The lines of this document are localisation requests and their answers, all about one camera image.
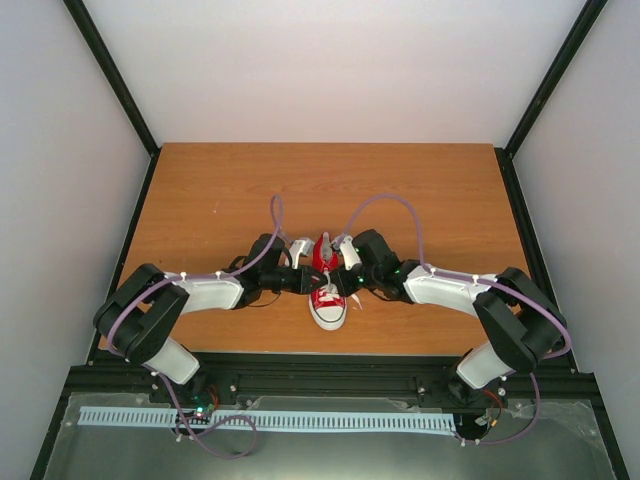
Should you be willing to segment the black aluminium frame base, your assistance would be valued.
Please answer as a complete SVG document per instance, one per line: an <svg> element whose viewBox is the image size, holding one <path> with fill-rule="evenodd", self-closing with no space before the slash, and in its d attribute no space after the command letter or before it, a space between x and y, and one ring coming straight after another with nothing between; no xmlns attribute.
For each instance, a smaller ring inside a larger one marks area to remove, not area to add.
<svg viewBox="0 0 640 480"><path fill-rule="evenodd" d="M437 402L435 385L453 365L450 356L358 356L207 353L204 366L222 388L223 403L239 413L270 412L293 406L299 413L331 407L345 411L388 406L403 414L452 413L457 425L470 412ZM301 428L291 439L258 430L258 444L241 462L216 460L193 450L171 451L165 436L137 427L118 439L113 424L83 426L82 406L129 405L158 409L165 389L137 367L123 367L97 348L85 364L70 369L32 475L36 479L267 479L285 475L331 479L625 479L628 471L599 387L581 373L572 356L554 360L537 373L542 399L533 384L517 375L507 411L509 429L521 428L504 444L455 446L422 434L418 439L370 433L347 434L330 461L311 455L328 440Z"/></svg>

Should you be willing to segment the right black frame post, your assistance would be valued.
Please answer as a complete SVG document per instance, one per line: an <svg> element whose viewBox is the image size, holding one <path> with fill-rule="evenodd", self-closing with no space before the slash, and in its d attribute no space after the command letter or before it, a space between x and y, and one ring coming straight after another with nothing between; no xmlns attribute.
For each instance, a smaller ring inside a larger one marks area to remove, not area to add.
<svg viewBox="0 0 640 480"><path fill-rule="evenodd" d="M582 6L504 147L507 160L514 160L607 3L607 0L588 0Z"/></svg>

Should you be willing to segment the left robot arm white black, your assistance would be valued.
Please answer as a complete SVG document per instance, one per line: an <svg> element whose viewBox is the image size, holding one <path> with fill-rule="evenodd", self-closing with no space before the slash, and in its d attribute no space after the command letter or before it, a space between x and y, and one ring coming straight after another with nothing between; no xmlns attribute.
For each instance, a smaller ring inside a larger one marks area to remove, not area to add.
<svg viewBox="0 0 640 480"><path fill-rule="evenodd" d="M263 234L246 257L237 258L241 266L213 274L172 274L143 264L108 297L93 323L117 355L164 375L184 401L197 402L207 393L208 378L196 357L170 337L179 317L246 308L265 290L310 295L328 283L297 258L282 238Z"/></svg>

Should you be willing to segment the green lit circuit board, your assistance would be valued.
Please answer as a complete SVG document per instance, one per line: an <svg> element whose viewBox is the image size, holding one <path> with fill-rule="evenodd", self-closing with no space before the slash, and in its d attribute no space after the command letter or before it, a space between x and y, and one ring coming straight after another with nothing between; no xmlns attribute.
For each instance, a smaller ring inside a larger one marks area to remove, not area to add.
<svg viewBox="0 0 640 480"><path fill-rule="evenodd" d="M196 422L207 422L218 409L218 394L212 386L209 386L202 392L194 395L191 404L187 408L183 408L182 411L189 422L192 420Z"/></svg>

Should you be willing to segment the black frame post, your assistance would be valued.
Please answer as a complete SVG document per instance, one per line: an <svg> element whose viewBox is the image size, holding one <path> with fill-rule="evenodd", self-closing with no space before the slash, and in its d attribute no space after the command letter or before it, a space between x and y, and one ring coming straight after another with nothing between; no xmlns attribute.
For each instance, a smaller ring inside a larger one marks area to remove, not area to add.
<svg viewBox="0 0 640 480"><path fill-rule="evenodd" d="M145 152L151 160L156 159L161 148L148 127L85 2L81 0L63 0L63 4L102 71Z"/></svg>
<svg viewBox="0 0 640 480"><path fill-rule="evenodd" d="M514 160L607 3L607 0L588 0L582 6L504 147L507 160Z"/></svg>

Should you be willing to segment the left black frame post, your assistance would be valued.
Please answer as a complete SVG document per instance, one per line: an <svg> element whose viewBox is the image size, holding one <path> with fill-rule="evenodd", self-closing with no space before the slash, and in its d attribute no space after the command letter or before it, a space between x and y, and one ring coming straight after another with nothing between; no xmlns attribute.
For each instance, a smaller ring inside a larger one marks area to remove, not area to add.
<svg viewBox="0 0 640 480"><path fill-rule="evenodd" d="M145 152L151 160L156 159L161 148L148 127L85 2L81 0L63 0L63 4L102 71Z"/></svg>

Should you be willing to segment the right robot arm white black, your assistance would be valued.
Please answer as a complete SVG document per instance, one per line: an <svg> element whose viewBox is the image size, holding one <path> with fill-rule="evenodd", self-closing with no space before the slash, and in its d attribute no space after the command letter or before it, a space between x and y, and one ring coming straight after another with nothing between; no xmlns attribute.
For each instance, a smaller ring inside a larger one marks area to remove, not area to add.
<svg viewBox="0 0 640 480"><path fill-rule="evenodd" d="M470 404L491 382L531 373L570 348L566 320L518 268L472 275L401 261L373 229L341 236L333 246L343 262L330 272L328 283L341 296L366 289L385 301L435 305L480 321L486 342L464 354L447 381L449 395L460 405Z"/></svg>

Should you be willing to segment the white shoelace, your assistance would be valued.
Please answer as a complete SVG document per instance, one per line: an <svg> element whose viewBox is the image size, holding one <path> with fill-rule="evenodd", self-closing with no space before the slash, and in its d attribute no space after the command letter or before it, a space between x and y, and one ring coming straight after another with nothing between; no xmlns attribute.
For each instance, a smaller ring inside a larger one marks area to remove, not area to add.
<svg viewBox="0 0 640 480"><path fill-rule="evenodd" d="M326 281L311 296L310 307L314 313L329 323L337 323L346 314L348 299L355 302L357 309L362 309L357 291L362 286L358 274L363 262L352 236L343 235L333 242L322 238L314 247L312 265Z"/></svg>

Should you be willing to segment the red canvas sneaker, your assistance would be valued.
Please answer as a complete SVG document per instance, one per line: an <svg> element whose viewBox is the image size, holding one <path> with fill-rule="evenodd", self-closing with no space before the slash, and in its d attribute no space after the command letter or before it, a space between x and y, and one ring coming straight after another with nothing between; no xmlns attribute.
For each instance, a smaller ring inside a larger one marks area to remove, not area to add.
<svg viewBox="0 0 640 480"><path fill-rule="evenodd" d="M312 267L327 275L339 266L339 258L331 244L328 232L323 232L315 243ZM330 291L327 283L315 290L309 297L309 308L316 324L326 331L335 331L342 327L346 319L347 303L337 291Z"/></svg>

